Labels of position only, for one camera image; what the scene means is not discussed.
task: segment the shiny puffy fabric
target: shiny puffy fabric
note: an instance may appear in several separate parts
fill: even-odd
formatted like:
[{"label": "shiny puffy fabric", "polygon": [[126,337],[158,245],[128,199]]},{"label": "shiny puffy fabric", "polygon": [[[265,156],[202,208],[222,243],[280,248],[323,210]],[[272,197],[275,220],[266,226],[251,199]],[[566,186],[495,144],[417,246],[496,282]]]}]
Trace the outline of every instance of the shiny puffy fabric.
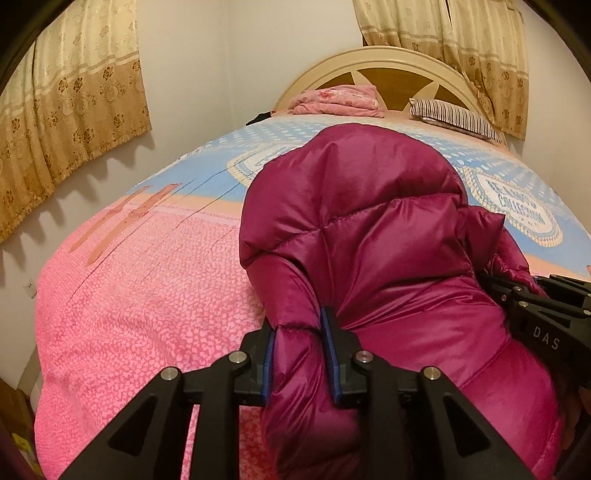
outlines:
[{"label": "shiny puffy fabric", "polygon": [[358,418],[329,397],[323,306],[391,364],[440,367],[538,479],[552,477],[562,424],[550,375],[475,278],[540,293],[503,223],[468,205],[436,150],[380,127],[326,128],[262,169],[240,259],[277,331],[261,428],[281,479],[361,477]]}]

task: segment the black metal frame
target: black metal frame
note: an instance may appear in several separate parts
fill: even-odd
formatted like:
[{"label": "black metal frame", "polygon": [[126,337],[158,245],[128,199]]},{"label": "black metal frame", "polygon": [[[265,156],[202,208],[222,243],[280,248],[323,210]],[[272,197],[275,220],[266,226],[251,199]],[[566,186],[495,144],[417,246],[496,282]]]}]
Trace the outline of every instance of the black metal frame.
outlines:
[{"label": "black metal frame", "polygon": [[[591,385],[591,284],[538,278],[548,297],[483,275],[513,336]],[[361,412],[364,480],[525,480],[533,474],[437,367],[411,372],[364,351],[330,308],[320,324],[333,402]],[[271,391],[275,332],[267,321],[210,367],[162,370],[99,433],[61,480],[178,480],[193,406],[201,405],[190,480],[238,480],[238,406]]]}]

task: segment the pillow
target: pillow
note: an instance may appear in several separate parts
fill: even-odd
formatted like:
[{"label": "pillow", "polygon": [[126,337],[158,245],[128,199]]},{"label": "pillow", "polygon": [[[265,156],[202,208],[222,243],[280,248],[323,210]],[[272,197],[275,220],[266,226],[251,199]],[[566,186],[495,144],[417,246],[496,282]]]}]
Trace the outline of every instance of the pillow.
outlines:
[{"label": "pillow", "polygon": [[411,98],[409,101],[411,115],[419,117],[425,123],[459,131],[482,140],[501,143],[495,129],[482,115],[442,100]]}]

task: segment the white wall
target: white wall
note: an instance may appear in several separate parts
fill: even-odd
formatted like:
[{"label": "white wall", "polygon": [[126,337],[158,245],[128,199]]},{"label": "white wall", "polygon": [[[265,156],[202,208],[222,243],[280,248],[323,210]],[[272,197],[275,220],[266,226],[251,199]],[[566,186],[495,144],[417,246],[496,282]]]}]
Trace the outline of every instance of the white wall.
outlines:
[{"label": "white wall", "polygon": [[228,0],[234,127],[273,108],[299,75],[363,44],[351,0]]},{"label": "white wall", "polygon": [[530,60],[522,160],[591,231],[591,83],[554,29],[522,0],[518,6]]},{"label": "white wall", "polygon": [[0,245],[0,377],[15,387],[35,348],[22,289],[66,236],[182,154],[231,130],[226,4],[138,0],[142,72],[153,130],[84,165]]}]

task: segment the beige floral curtain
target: beige floral curtain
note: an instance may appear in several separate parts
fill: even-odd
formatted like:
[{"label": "beige floral curtain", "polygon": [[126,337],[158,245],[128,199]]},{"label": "beige floral curtain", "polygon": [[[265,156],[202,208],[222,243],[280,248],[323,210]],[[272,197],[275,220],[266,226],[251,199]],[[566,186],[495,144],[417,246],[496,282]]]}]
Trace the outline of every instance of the beige floral curtain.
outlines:
[{"label": "beige floral curtain", "polygon": [[0,242],[83,163],[151,130],[136,0],[76,0],[0,95]]},{"label": "beige floral curtain", "polygon": [[464,75],[489,120],[525,139],[529,74],[513,0],[353,0],[368,45],[420,51]]}]

